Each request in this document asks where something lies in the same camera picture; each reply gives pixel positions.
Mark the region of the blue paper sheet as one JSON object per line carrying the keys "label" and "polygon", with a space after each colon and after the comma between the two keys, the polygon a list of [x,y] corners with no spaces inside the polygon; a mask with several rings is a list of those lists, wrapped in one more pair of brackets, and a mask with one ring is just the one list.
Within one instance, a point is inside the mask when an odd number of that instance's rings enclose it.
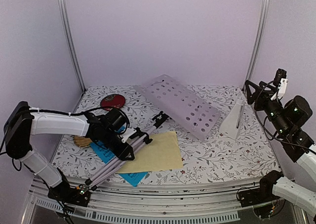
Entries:
{"label": "blue paper sheet", "polygon": [[[97,154],[97,156],[105,163],[109,163],[110,160],[116,158],[112,151],[104,147],[102,142],[91,142],[90,147]],[[141,182],[141,180],[148,174],[148,172],[139,172],[139,173],[123,173],[119,174],[126,182],[131,184],[133,187]]]}

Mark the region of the silver tripod music stand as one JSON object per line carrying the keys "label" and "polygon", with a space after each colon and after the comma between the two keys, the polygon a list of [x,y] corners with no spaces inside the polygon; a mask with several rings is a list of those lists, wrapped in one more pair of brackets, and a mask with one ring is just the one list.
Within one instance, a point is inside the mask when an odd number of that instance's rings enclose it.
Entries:
{"label": "silver tripod music stand", "polygon": [[88,107],[95,107],[102,97],[120,94],[125,97],[121,108],[131,127],[148,131],[159,112],[168,119],[152,134],[174,131],[177,134],[183,167],[150,171],[143,185],[190,185],[221,181],[225,166],[224,149],[216,143],[220,112],[210,101],[201,98],[205,89],[185,87],[167,75],[143,86],[103,86],[89,89]]}

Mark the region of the white metronome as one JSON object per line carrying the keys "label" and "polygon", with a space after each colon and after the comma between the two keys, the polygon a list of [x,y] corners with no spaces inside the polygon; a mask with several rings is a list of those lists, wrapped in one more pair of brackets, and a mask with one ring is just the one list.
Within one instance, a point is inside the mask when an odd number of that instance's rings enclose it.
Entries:
{"label": "white metronome", "polygon": [[219,132],[236,140],[239,136],[245,108],[244,100],[238,99],[219,127]]}

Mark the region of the yellow sheet music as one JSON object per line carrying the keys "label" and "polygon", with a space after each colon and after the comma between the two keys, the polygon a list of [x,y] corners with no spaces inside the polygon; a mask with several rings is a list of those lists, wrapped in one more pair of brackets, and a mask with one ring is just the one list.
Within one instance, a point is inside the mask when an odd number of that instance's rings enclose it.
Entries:
{"label": "yellow sheet music", "polygon": [[174,131],[152,134],[153,141],[141,148],[133,161],[126,162],[118,174],[180,169],[183,161]]}

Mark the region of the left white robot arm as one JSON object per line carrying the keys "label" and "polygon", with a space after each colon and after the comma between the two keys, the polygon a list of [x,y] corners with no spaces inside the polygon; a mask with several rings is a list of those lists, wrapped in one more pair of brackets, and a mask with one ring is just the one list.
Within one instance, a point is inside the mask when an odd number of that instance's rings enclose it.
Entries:
{"label": "left white robot arm", "polygon": [[103,115],[93,114],[93,110],[66,113],[32,108],[26,101],[18,103],[3,127],[1,148],[13,160],[27,166],[62,201],[70,201],[73,188],[63,173],[47,159],[35,151],[30,137],[39,134],[68,134],[101,142],[119,161],[134,160],[134,148],[127,140],[136,133],[129,127],[129,120],[121,110],[111,107]]}

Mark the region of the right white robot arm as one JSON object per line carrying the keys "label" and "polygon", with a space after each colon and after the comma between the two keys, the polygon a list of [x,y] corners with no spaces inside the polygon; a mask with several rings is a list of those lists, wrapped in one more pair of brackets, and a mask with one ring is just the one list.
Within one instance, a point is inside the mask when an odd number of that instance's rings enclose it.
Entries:
{"label": "right white robot arm", "polygon": [[[316,177],[316,145],[302,130],[302,126],[313,112],[305,98],[295,96],[284,106],[279,101],[281,83],[286,80],[255,83],[247,80],[245,88],[247,102],[254,110],[264,111],[274,126],[274,139],[281,143],[293,163],[303,168],[313,179]],[[300,207],[310,216],[316,216],[316,194],[287,178],[282,172],[273,170],[259,181],[259,188],[242,191],[238,197],[242,206],[268,202],[278,197]]]}

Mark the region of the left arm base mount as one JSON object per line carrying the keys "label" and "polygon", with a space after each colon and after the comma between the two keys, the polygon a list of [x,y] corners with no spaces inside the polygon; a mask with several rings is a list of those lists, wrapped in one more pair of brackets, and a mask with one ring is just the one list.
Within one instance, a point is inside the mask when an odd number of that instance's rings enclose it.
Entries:
{"label": "left arm base mount", "polygon": [[82,194],[80,189],[71,187],[66,176],[59,168],[57,170],[61,175],[61,183],[56,187],[49,188],[47,195],[48,198],[68,204],[87,207],[90,201],[91,193],[87,191],[86,193]]}

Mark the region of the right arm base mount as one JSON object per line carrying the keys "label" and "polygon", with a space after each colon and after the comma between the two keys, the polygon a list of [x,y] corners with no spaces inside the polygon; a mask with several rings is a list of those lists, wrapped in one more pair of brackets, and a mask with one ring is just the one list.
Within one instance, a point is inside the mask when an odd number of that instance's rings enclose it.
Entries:
{"label": "right arm base mount", "polygon": [[272,194],[273,185],[284,177],[282,172],[273,170],[259,181],[258,188],[241,187],[236,193],[236,199],[241,207],[254,206],[253,212],[260,219],[269,219],[278,215],[284,208],[286,201]]}

